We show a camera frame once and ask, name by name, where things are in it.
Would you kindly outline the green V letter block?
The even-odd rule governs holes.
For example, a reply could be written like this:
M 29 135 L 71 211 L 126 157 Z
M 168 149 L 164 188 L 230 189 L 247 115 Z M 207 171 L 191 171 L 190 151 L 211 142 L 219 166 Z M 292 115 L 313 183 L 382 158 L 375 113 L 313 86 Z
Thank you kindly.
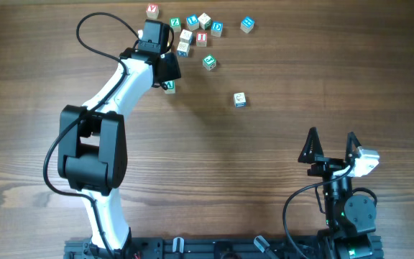
M 174 94 L 176 92 L 174 81 L 166 81 L 164 82 L 164 85 L 166 86 L 166 89 L 165 89 L 166 94 Z

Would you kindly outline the white picture block blue side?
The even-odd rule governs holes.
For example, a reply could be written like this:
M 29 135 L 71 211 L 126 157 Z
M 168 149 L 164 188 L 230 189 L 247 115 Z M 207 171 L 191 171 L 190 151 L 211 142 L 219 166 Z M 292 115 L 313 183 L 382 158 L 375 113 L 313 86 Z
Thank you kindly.
M 234 94 L 235 107 L 243 107 L 247 105 L 247 100 L 244 92 Z

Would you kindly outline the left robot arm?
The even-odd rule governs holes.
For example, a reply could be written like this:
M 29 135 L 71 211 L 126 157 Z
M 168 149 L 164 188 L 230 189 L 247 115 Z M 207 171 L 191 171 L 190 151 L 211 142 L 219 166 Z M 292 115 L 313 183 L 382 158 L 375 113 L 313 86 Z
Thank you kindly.
M 95 258 L 127 258 L 132 234 L 119 186 L 127 170 L 125 119 L 151 88 L 167 89 L 181 77 L 171 52 L 175 33 L 170 25 L 146 20 L 133 47 L 115 58 L 118 63 L 104 87 L 81 106 L 67 105 L 60 113 L 60 129 L 53 147 L 57 171 L 68 181 L 71 196 L 86 205 Z

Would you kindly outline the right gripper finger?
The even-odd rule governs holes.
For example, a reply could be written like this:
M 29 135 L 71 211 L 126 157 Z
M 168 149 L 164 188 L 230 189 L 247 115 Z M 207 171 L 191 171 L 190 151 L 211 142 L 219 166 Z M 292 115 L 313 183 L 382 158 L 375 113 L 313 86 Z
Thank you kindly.
M 321 147 L 318 131 L 316 127 L 311 127 L 303 149 L 298 157 L 299 163 L 313 164 L 324 160 L 323 149 Z
M 346 154 L 345 154 L 345 161 L 347 163 L 350 163 L 355 157 L 356 149 L 361 146 L 360 141 L 358 140 L 357 136 L 354 134 L 354 132 L 350 132 L 347 135 L 346 139 Z

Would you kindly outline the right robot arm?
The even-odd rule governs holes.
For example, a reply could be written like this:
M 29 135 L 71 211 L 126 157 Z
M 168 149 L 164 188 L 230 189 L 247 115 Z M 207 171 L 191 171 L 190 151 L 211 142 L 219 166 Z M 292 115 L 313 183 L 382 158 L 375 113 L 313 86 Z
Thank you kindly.
M 324 203 L 319 209 L 328 228 L 317 234 L 322 258 L 368 258 L 374 247 L 369 234 L 376 230 L 377 197 L 367 188 L 353 188 L 352 179 L 371 173 L 380 161 L 376 150 L 363 147 L 350 132 L 344 159 L 329 158 L 315 127 L 309 129 L 298 158 L 310 165 L 309 176 L 322 178 Z

